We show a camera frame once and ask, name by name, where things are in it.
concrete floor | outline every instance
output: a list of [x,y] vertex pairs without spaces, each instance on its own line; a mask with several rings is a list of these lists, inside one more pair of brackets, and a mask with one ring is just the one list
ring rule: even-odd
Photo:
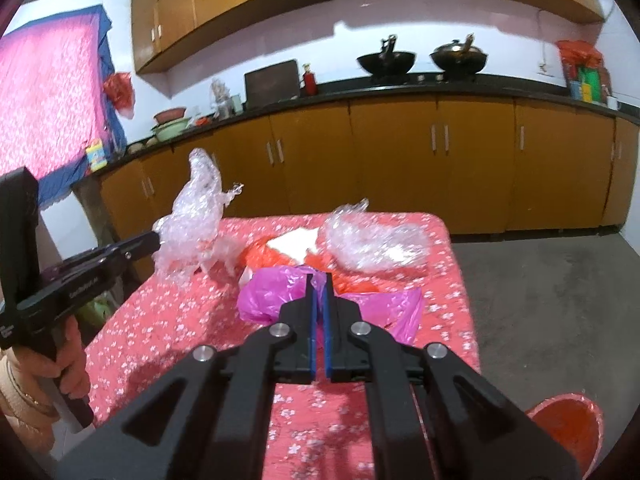
[[640,402],[640,256],[619,234],[455,243],[482,374],[521,409],[583,392],[600,459]]

hand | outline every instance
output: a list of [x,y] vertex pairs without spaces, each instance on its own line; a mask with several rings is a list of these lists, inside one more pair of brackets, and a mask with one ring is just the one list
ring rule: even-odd
[[[22,346],[11,348],[7,356],[16,378],[31,375],[53,379],[63,373],[60,381],[61,393],[68,394],[70,399],[81,399],[87,395],[91,384],[89,374],[85,370],[86,354],[82,349],[78,322],[73,316],[66,320],[65,339],[64,345],[58,350],[56,362],[30,348]],[[22,386],[23,382],[18,380],[18,384]]]

purple plastic bag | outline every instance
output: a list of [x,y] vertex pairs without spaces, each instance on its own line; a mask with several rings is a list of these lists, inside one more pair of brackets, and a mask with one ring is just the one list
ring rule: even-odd
[[[326,277],[311,267],[267,267],[256,270],[238,295],[240,319],[270,324],[278,319],[280,307],[288,301],[304,298],[306,276],[312,274],[313,286],[322,292]],[[420,288],[399,292],[369,292],[343,294],[360,306],[362,319],[388,329],[396,341],[412,344],[418,332],[422,315],[422,291]],[[318,337],[322,346],[323,338]]]

red floral tablecloth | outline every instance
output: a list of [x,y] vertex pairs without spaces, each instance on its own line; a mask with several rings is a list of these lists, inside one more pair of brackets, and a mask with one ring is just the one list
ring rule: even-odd
[[[371,214],[389,224],[424,227],[431,242],[428,272],[406,280],[373,281],[383,291],[420,286],[424,313],[415,341],[446,343],[479,370],[468,299],[443,222],[427,214]],[[317,228],[327,215],[224,219],[221,233],[250,244],[299,227]],[[239,319],[238,286],[204,273],[186,288],[152,276],[117,311],[87,348],[90,394],[97,423],[125,406],[200,344],[235,346],[258,325]],[[314,384],[279,384],[273,400],[263,478],[371,479],[373,460],[362,384],[331,384],[318,362]]]

countertop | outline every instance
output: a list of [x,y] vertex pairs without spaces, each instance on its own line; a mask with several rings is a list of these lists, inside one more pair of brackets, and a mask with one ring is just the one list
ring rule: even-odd
[[[139,152],[125,155],[119,160],[111,162],[101,170],[95,171],[95,173],[92,173],[89,177],[102,176],[110,171],[116,170],[132,160],[140,158],[141,156],[147,156],[150,153],[162,150],[167,146],[180,144],[185,140],[193,139],[201,134],[212,132],[218,128],[229,126],[230,124],[235,124],[240,121],[247,121],[264,115],[283,112],[285,110],[293,110],[296,108],[313,106],[327,102],[359,98],[398,96],[406,94],[475,95],[486,97],[526,98],[582,108],[607,117],[620,117],[631,123],[640,125],[640,116],[631,115],[624,111],[611,110],[610,108],[597,104],[577,101],[565,95],[567,92],[566,88],[556,85],[503,76],[484,76],[484,80],[481,80],[481,75],[479,75],[479,80],[477,82],[437,82],[433,78],[429,77],[427,77],[423,82],[418,82],[417,76],[420,75],[411,74],[411,76],[412,77],[407,84],[390,84],[387,86],[372,86],[370,78],[357,78],[319,85],[319,94],[316,96],[300,97],[298,99],[277,102],[265,107],[248,110],[243,114],[225,120],[215,121],[211,124],[205,124],[204,126],[187,128],[180,136],[165,142],[158,142],[157,144],[140,150]],[[637,110],[633,107],[628,107],[627,109],[632,112]],[[81,182],[82,180],[79,180],[74,184],[74,186],[80,185]]]

